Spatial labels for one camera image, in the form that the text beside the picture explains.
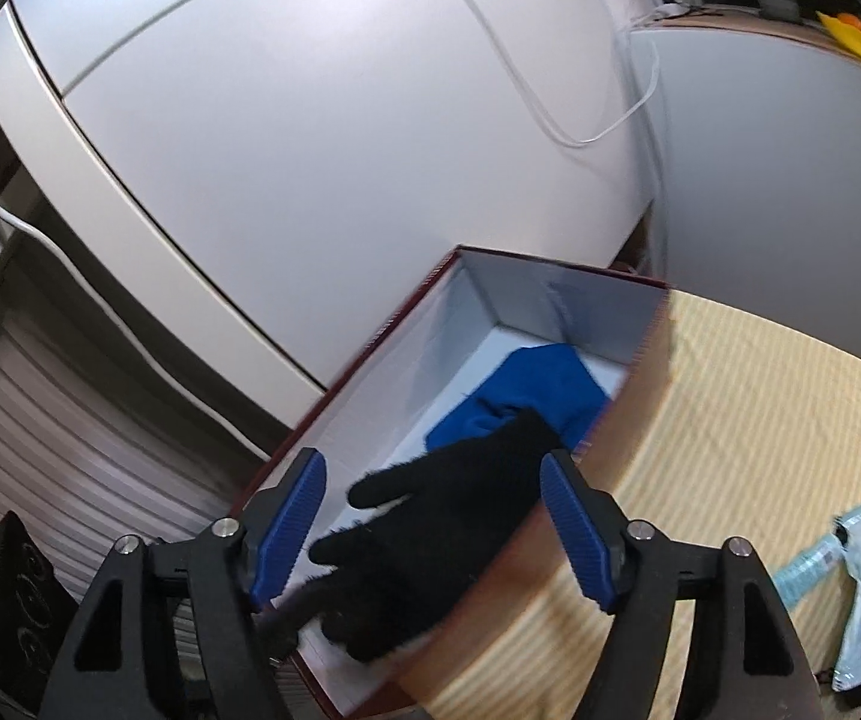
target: orange object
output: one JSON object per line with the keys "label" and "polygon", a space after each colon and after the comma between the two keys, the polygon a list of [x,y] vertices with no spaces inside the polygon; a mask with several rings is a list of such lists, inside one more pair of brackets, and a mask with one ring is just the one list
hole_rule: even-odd
{"label": "orange object", "polygon": [[838,13],[837,20],[846,23],[848,26],[855,26],[857,29],[861,29],[861,20],[853,13]]}

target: desk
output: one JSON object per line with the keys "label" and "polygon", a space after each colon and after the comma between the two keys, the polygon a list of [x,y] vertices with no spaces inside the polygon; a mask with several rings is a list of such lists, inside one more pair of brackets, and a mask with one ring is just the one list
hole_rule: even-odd
{"label": "desk", "polygon": [[[614,497],[678,541],[747,536],[776,569],[861,502],[861,360],[693,295],[674,293],[672,305],[673,381]],[[838,570],[792,615],[814,670],[835,661],[851,594]],[[677,610],[653,720],[673,716],[683,678],[692,605]],[[435,720],[569,718],[609,624],[564,565],[484,656],[422,702]]]}

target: black glove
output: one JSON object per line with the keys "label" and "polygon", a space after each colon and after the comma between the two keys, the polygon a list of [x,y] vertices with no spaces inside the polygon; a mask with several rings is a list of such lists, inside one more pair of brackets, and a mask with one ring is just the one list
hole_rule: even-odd
{"label": "black glove", "polygon": [[404,498],[389,512],[316,541],[336,594],[321,629],[357,661],[371,661],[440,622],[539,499],[539,464],[561,448],[534,410],[467,439],[377,471],[347,493],[355,509]]}

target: white cable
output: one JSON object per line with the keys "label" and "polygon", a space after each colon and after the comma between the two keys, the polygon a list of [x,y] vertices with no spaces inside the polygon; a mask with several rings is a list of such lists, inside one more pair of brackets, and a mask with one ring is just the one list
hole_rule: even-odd
{"label": "white cable", "polygon": [[184,396],[195,408],[201,410],[201,412],[205,413],[214,422],[219,424],[224,430],[226,430],[232,437],[237,439],[237,442],[240,445],[244,446],[246,450],[253,452],[254,455],[258,456],[261,461],[264,463],[270,460],[270,456],[264,452],[259,446],[257,446],[254,442],[248,439],[239,429],[230,423],[227,418],[224,418],[220,413],[217,413],[216,410],[213,410],[208,404],[203,402],[203,400],[199,399],[193,392],[189,391],[183,384],[181,384],[177,379],[170,375],[166,368],[163,365],[160,365],[157,362],[157,359],[147,350],[147,348],[139,341],[139,338],[134,334],[134,331],[127,327],[127,324],[123,319],[120,319],[120,316],[115,312],[112,307],[110,307],[110,303],[97,292],[95,288],[91,285],[91,282],[86,280],[86,277],[78,271],[77,266],[73,264],[73,261],[64,253],[57,244],[55,244],[50,238],[48,238],[43,232],[40,232],[35,226],[26,223],[22,218],[17,217],[12,214],[5,208],[0,206],[0,218],[14,229],[19,230],[24,235],[29,235],[35,241],[39,242],[46,248],[52,255],[54,255],[61,265],[63,265],[67,272],[73,277],[73,280],[76,281],[84,292],[86,292],[89,297],[100,307],[100,310],[107,315],[107,318],[113,323],[113,325],[124,334],[124,338],[127,339],[131,343],[131,346],[134,346],[137,354],[140,357],[143,357],[144,362],[147,365],[150,365],[153,368],[154,372],[163,378],[163,380],[172,386],[172,388],[177,391],[178,394]]}
{"label": "white cable", "polygon": [[653,96],[654,92],[657,91],[657,82],[659,80],[659,54],[656,44],[651,44],[654,52],[654,66],[653,71],[651,71],[650,74],[650,85],[647,87],[647,91],[643,94],[643,97],[634,103],[634,105],[632,105],[631,108],[613,124],[602,132],[598,132],[592,138],[585,138],[582,140],[573,138],[571,135],[568,135],[568,132],[566,132],[566,130],[558,124],[556,119],[553,118],[552,114],[550,114],[541,102],[541,99],[534,91],[533,87],[528,83],[527,79],[523,77],[520,70],[518,70],[517,65],[514,64],[514,60],[510,57],[509,50],[507,50],[507,47],[503,45],[503,42],[500,40],[499,35],[494,29],[494,25],[492,25],[487,19],[487,16],[480,8],[480,5],[477,4],[477,1],[463,1],[467,8],[470,9],[470,13],[473,14],[473,18],[477,20],[480,28],[483,29],[484,33],[487,35],[487,38],[491,42],[491,46],[493,46],[497,57],[499,57],[500,63],[504,66],[504,70],[507,71],[511,81],[513,81],[515,88],[520,94],[520,98],[527,106],[527,109],[530,111],[530,115],[533,117],[534,121],[537,122],[537,126],[542,130],[542,132],[544,132],[544,135],[547,135],[547,137],[554,143],[557,143],[558,146],[563,146],[564,148],[586,148],[592,143],[596,143],[601,138],[604,138],[613,132],[614,129],[620,127],[620,125],[626,122],[627,119],[630,119],[630,117],[640,109],[640,106],[644,105]]}

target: metal screw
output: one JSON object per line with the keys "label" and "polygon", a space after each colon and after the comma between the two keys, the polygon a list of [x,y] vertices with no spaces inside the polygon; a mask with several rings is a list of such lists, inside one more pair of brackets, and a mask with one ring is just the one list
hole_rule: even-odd
{"label": "metal screw", "polygon": [[750,557],[753,555],[754,548],[750,545],[750,541],[742,536],[734,536],[727,542],[727,548],[738,557]]}
{"label": "metal screw", "polygon": [[240,523],[233,517],[218,519],[211,525],[211,533],[213,533],[214,536],[219,536],[219,538],[229,538],[238,530],[240,530]]}
{"label": "metal screw", "polygon": [[654,538],[656,531],[654,526],[645,519],[635,519],[627,526],[627,533],[635,541],[650,541],[651,538]]}
{"label": "metal screw", "polygon": [[113,543],[113,547],[117,552],[120,552],[121,555],[130,555],[134,549],[139,546],[140,536],[134,536],[133,533],[128,533],[126,536],[120,536]]}

